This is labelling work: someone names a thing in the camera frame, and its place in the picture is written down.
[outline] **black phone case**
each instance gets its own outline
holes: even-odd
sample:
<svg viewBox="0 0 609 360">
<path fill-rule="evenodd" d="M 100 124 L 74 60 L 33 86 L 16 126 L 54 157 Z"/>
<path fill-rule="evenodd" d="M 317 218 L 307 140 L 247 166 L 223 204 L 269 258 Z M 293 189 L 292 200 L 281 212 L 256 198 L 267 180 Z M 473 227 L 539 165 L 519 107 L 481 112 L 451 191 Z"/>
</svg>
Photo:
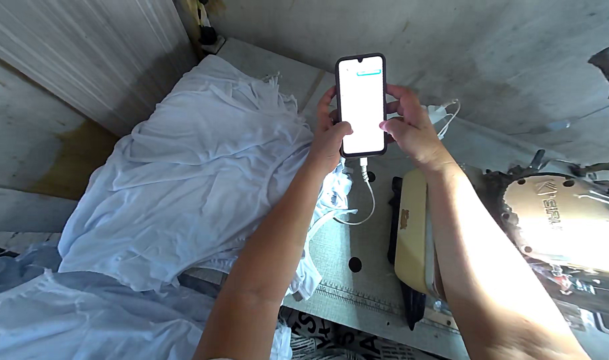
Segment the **black phone case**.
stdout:
<svg viewBox="0 0 609 360">
<path fill-rule="evenodd" d="M 363 54 L 363 55 L 355 55 L 355 56 L 344 56 L 338 61 L 336 61 L 336 104 L 338 105 L 338 119 L 335 120 L 335 123 L 342 121 L 342 104 L 340 103 L 340 77 L 339 77 L 339 66 L 340 62 L 343 60 L 354 60 L 354 59 L 364 59 L 364 58 L 373 58 L 375 56 L 380 56 L 382 58 L 382 121 L 386 120 L 386 58 L 381 53 L 371 53 L 371 54 Z M 344 141 L 340 146 L 340 155 L 343 158 L 365 158 L 367 156 L 378 156 L 384 155 L 386 152 L 386 133 L 382 134 L 384 137 L 384 148 L 381 151 L 372 151 L 372 152 L 356 152 L 353 154 L 346 154 L 344 152 Z"/>
</svg>

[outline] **concrete wall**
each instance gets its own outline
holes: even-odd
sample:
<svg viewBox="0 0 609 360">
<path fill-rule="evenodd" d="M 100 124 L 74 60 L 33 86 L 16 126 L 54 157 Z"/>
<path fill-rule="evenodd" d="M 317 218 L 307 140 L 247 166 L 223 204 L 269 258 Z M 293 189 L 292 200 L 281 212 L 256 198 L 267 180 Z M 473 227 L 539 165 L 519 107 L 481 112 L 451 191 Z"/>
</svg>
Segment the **concrete wall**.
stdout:
<svg viewBox="0 0 609 360">
<path fill-rule="evenodd" d="M 609 160 L 609 111 L 587 117 L 609 106 L 609 84 L 587 63 L 609 46 L 609 0 L 209 4 L 225 36 L 329 71 L 341 56 L 378 51 L 389 82 L 418 90 L 423 102 L 457 97 L 464 119 L 572 158 Z M 571 127 L 553 137 L 532 134 L 566 119 Z"/>
<path fill-rule="evenodd" d="M 79 199 L 117 139 L 0 61 L 0 187 Z"/>
</svg>

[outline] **forearm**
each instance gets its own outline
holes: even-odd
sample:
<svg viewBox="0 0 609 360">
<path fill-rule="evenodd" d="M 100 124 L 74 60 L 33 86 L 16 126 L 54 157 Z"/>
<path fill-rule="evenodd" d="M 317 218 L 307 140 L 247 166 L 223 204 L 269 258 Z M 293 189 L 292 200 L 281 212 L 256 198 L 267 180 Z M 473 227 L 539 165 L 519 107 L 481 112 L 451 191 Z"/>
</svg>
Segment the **forearm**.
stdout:
<svg viewBox="0 0 609 360">
<path fill-rule="evenodd" d="M 471 357 L 582 356 L 559 310 L 457 164 L 425 175 L 444 291 Z"/>
<path fill-rule="evenodd" d="M 267 359 L 325 173 L 306 162 L 245 244 L 209 315 L 196 359 Z"/>
<path fill-rule="evenodd" d="M 305 163 L 245 244 L 223 290 L 281 302 L 293 279 L 325 174 Z"/>
</svg>

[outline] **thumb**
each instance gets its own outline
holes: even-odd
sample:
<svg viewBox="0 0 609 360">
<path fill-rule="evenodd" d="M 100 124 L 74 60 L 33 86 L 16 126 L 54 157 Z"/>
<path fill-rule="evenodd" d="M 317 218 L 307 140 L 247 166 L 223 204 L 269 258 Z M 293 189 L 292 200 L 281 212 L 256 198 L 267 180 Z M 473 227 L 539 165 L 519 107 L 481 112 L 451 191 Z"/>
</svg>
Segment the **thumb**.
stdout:
<svg viewBox="0 0 609 360">
<path fill-rule="evenodd" d="M 337 142 L 341 142 L 342 138 L 345 135 L 349 135 L 349 134 L 353 133 L 353 130 L 351 129 L 351 124 L 349 124 L 346 121 L 341 121 L 338 124 L 335 124 L 328 131 L 331 133 L 329 135 L 331 136 L 333 141 L 337 141 Z"/>
<path fill-rule="evenodd" d="M 402 133 L 405 132 L 407 126 L 409 125 L 396 118 L 392 118 L 380 123 L 380 128 L 391 134 L 394 140 L 398 139 L 399 136 L 402 136 Z"/>
</svg>

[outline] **hand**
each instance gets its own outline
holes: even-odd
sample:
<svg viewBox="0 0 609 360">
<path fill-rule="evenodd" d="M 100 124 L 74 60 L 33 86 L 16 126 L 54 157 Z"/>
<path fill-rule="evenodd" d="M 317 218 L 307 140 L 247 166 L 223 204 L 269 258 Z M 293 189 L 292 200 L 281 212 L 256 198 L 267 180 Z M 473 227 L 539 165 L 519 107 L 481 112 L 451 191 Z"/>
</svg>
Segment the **hand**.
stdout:
<svg viewBox="0 0 609 360">
<path fill-rule="evenodd" d="M 329 105 L 335 95 L 336 87 L 332 86 L 318 102 L 318 126 L 307 157 L 307 162 L 315 168 L 320 168 L 324 175 L 332 172 L 340 162 L 342 138 L 353 133 L 348 122 L 333 124 L 337 111 L 334 110 L 329 114 Z"/>
<path fill-rule="evenodd" d="M 389 84 L 386 92 L 397 99 L 386 105 L 387 113 L 401 116 L 381 122 L 380 128 L 393 137 L 414 164 L 424 170 L 438 170 L 455 163 L 437 138 L 436 129 L 416 94 L 409 88 Z"/>
</svg>

